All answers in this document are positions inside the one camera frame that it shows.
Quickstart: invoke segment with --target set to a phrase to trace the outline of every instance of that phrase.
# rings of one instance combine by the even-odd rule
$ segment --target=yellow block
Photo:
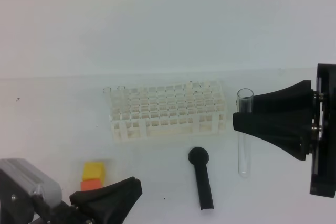
[[[82,180],[90,180],[98,178],[104,185],[105,167],[103,163],[86,163],[83,170]]]

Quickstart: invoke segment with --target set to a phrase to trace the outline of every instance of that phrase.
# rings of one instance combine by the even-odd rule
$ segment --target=test tube rack
[[[226,102],[218,81],[112,91],[105,88],[116,142],[172,134],[218,134]]]

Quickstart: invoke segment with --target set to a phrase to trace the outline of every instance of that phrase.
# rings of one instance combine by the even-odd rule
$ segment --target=glass test tube
[[[237,110],[241,113],[252,113],[253,91],[240,89],[237,93]],[[238,132],[238,172],[241,177],[247,178],[251,173],[251,142],[247,134]]]

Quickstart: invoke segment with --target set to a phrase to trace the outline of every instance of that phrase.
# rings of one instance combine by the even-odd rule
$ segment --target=white table
[[[261,94],[304,79],[314,83],[315,78],[316,69],[274,69],[0,80],[0,157],[29,160],[60,183],[67,203],[69,195],[80,188],[85,162],[104,161],[107,184],[135,176],[141,180],[143,195],[125,224],[330,223],[336,199],[309,194],[311,156],[298,161],[251,137],[251,177],[242,179],[231,122],[238,89],[249,87]],[[178,135],[114,144],[104,87],[213,79],[223,81],[228,101],[223,135]],[[194,146],[204,147],[210,155],[207,167],[215,210],[199,208],[194,167],[187,159]]]

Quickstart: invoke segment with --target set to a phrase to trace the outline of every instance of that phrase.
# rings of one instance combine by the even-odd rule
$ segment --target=white backdrop
[[[335,0],[0,0],[0,78],[315,67]]]

